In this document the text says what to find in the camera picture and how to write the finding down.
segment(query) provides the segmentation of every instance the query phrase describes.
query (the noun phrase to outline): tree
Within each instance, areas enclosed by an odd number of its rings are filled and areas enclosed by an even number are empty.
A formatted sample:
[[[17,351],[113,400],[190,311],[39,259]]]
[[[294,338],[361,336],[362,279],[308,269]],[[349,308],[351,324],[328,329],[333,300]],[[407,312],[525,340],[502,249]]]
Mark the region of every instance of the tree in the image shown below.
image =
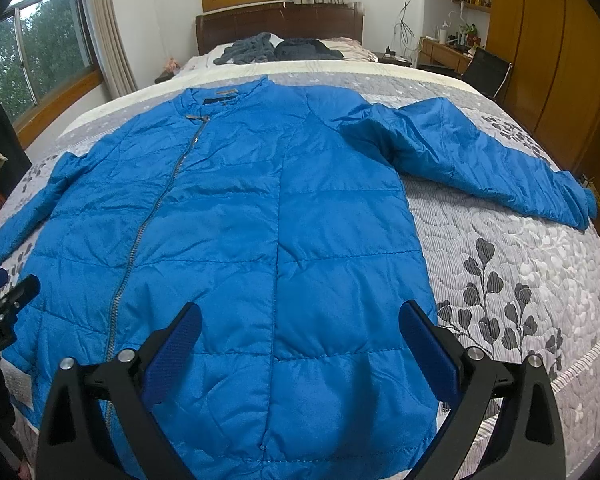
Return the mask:
[[[20,67],[13,18],[0,22],[0,102],[11,121],[33,104]]]
[[[41,98],[84,67],[71,0],[44,0],[21,20],[31,84]],[[14,19],[0,22],[0,102],[11,121],[32,104],[20,67]]]

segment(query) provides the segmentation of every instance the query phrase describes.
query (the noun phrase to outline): metal screw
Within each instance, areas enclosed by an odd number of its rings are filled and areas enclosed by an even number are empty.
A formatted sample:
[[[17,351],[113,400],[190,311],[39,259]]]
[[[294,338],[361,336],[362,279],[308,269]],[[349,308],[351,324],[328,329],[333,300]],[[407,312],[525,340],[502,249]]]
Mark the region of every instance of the metal screw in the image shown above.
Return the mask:
[[[473,361],[481,361],[484,359],[484,352],[477,346],[472,346],[471,348],[467,349],[466,354],[469,356],[469,359]]]
[[[61,370],[71,370],[75,365],[75,359],[73,357],[65,357],[60,361]]]
[[[537,354],[530,355],[529,364],[532,365],[533,368],[539,368],[542,366],[542,358]]]
[[[136,357],[136,351],[131,348],[125,348],[118,354],[118,361],[121,363],[130,363]]]

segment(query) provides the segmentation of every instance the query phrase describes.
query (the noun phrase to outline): blue jacket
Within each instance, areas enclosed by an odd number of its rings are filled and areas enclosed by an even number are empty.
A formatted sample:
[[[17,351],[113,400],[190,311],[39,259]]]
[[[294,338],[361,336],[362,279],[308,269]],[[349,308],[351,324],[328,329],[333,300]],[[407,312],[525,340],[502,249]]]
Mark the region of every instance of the blue jacket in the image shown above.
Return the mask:
[[[266,77],[187,89],[64,154],[0,230],[1,264],[46,219],[22,271],[42,290],[4,352],[32,374],[26,415],[40,423],[62,357],[138,348],[195,301],[202,336],[154,414],[198,478],[413,466],[438,404],[398,310],[436,309],[398,172],[579,229],[595,214],[569,173],[504,148],[446,99],[392,109]],[[115,417],[112,432],[139,474]]]

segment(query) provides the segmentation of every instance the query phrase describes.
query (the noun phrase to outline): bedspread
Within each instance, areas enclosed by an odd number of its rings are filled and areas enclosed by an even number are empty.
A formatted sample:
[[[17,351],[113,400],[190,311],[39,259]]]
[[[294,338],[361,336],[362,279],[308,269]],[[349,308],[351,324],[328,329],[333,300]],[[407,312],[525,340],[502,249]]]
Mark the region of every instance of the bedspread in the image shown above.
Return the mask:
[[[545,158],[557,170],[515,121],[462,82],[371,63],[274,62],[195,71],[88,112],[67,128],[52,152],[30,168],[1,210],[0,226],[44,187],[63,152],[87,152],[97,139],[129,118],[188,86],[234,85],[265,73],[278,84],[351,88],[369,102],[391,107],[444,96],[488,135]],[[560,409],[567,471],[573,470],[600,442],[600,238],[595,229],[590,226],[580,232],[520,216],[411,176],[404,176],[403,183],[439,324],[452,330],[465,346],[481,346],[495,359],[519,362],[530,352],[542,356]],[[3,266],[11,277],[8,286],[18,278],[39,232],[40,228],[5,261]],[[2,366],[14,396],[24,404],[30,402],[28,377],[8,364]],[[493,401],[462,476],[477,466],[498,409]],[[441,406],[441,418],[445,412],[446,407]],[[21,438],[34,455],[33,430],[23,418],[18,424]]]

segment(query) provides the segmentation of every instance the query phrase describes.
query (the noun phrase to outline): pillow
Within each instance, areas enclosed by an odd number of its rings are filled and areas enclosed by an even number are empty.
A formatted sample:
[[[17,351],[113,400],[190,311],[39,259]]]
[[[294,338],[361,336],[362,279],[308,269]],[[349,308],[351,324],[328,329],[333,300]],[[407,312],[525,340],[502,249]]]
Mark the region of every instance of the pillow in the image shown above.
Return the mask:
[[[182,70],[180,70],[176,74],[176,77],[186,74],[187,72],[191,72],[192,70],[199,69],[199,68],[209,68],[210,66],[217,66],[217,65],[214,65],[214,59],[222,56],[222,53],[224,52],[225,48],[228,46],[231,46],[231,45],[232,45],[231,43],[225,43],[222,45],[218,45],[215,47],[215,49],[213,49],[208,54],[205,54],[204,56],[192,57],[185,63],[185,65],[182,67]]]
[[[367,61],[378,62],[378,56],[364,48],[359,41],[351,38],[333,38],[331,40],[320,40],[328,48],[341,51],[345,61]]]

